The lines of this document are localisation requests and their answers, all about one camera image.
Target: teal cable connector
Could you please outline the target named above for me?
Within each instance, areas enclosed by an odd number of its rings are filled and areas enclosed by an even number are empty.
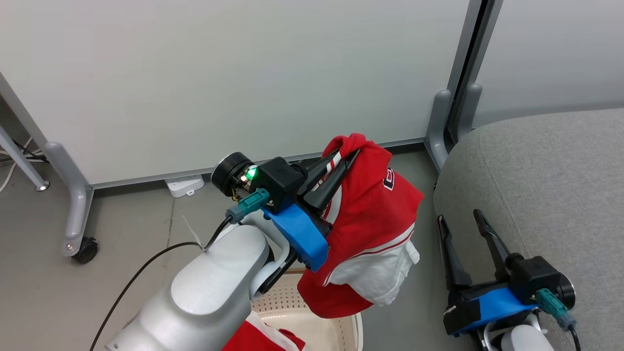
[[[568,308],[549,289],[538,290],[535,301],[544,312],[557,319],[561,328],[568,330],[571,325],[576,325],[577,321],[568,313]]]
[[[257,189],[249,196],[239,201],[238,205],[227,209],[225,215],[232,217],[230,223],[240,222],[246,215],[264,207],[270,199],[271,197],[268,191],[262,188]]]

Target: black cable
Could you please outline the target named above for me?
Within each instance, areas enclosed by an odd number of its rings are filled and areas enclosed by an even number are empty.
[[[215,230],[215,233],[212,234],[212,238],[210,238],[210,240],[208,240],[208,243],[206,244],[206,246],[203,247],[204,251],[208,250],[212,246],[212,244],[215,242],[215,240],[217,239],[219,234],[221,234],[221,232],[223,231],[225,226],[228,225],[228,223],[230,223],[231,220],[232,220],[232,216],[229,215],[229,216],[225,217],[223,222],[221,222],[221,224],[219,224],[219,226]]]
[[[581,351],[581,343],[578,341],[577,330],[574,329],[574,325],[570,326],[570,333],[572,333],[572,338],[574,339],[574,346],[577,348],[577,351]]]
[[[139,276],[139,274],[141,274],[141,272],[143,272],[143,270],[150,264],[152,263],[155,259],[159,258],[161,255],[166,254],[167,252],[176,249],[178,247],[182,247],[182,246],[189,246],[189,245],[195,245],[195,246],[199,246],[201,247],[200,244],[196,243],[196,242],[182,242],[180,244],[175,244],[173,246],[167,247],[166,249],[164,249],[163,251],[160,251],[159,253],[155,254],[151,259],[149,259],[144,265],[143,267],[141,267],[137,273],[132,277],[132,279],[130,279],[130,281],[128,282],[128,284],[126,284],[125,288],[121,291],[121,294],[119,294],[119,297],[117,298],[117,300],[115,300],[115,303],[113,304],[113,307],[110,308],[109,313],[106,315],[106,318],[104,319],[104,321],[102,322],[102,325],[100,326],[100,330],[97,331],[97,334],[95,335],[95,339],[93,339],[93,343],[91,344],[91,348],[89,349],[89,351],[93,351],[95,349],[95,344],[97,343],[97,339],[100,338],[100,334],[102,333],[102,331],[104,330],[104,326],[106,325],[106,323],[109,321],[110,315],[113,314],[113,311],[115,310],[115,307],[117,307],[117,304],[119,303],[119,301],[121,301],[121,298],[124,296],[125,292],[128,291],[128,288],[130,287],[130,285],[132,285],[132,283],[134,283],[134,281],[137,279],[137,277]]]
[[[48,161],[45,156],[37,156],[37,155],[33,154],[32,152],[30,152],[25,147],[23,147],[22,145],[20,145],[20,143],[16,142],[15,139],[11,139],[11,140],[13,140],[13,143],[15,143],[15,145],[17,145],[18,148],[20,148],[22,151],[26,152],[30,156],[33,156],[35,159],[41,160],[41,161],[46,162],[46,163],[50,163],[50,161]]]
[[[36,157],[27,157],[26,159],[27,159],[27,160],[39,160],[39,159],[38,159],[38,158],[36,158]],[[10,158],[10,157],[9,157],[8,159],[0,159],[0,162],[6,162],[6,161],[15,161],[15,160],[14,160],[14,159],[12,159],[12,158]]]

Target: red and white garment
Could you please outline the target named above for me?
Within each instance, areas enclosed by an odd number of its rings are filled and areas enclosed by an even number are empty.
[[[361,149],[325,210],[333,224],[329,255],[316,273],[298,284],[302,298],[322,318],[388,305],[420,258],[410,238],[423,195],[388,166],[392,155],[362,134],[335,137],[323,156],[339,149],[328,170]]]
[[[222,351],[306,351],[306,343],[286,329],[268,326],[254,311]]]

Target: white laundry basket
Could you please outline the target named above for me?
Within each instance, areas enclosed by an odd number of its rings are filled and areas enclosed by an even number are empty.
[[[264,323],[293,332],[308,351],[362,351],[362,316],[317,317],[297,291],[300,278],[300,270],[287,272],[251,307]]]

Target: gray floor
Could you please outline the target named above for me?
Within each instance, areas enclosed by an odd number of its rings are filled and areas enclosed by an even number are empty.
[[[0,164],[0,182],[10,162]],[[437,174],[425,152],[401,154],[391,164],[423,193],[412,237],[421,261],[390,306],[363,312],[364,349],[469,350],[468,339],[444,333],[444,276],[437,244],[432,187]],[[38,193],[18,169],[0,194],[0,340],[3,350],[87,350],[123,286],[154,253],[192,240],[192,227],[208,238],[231,200],[212,186],[174,199],[164,183],[96,192],[86,234],[100,252],[87,265],[60,255],[69,199],[65,185],[45,164],[51,182]],[[100,338],[110,339],[142,302],[198,254],[185,247],[161,257],[137,279]]]

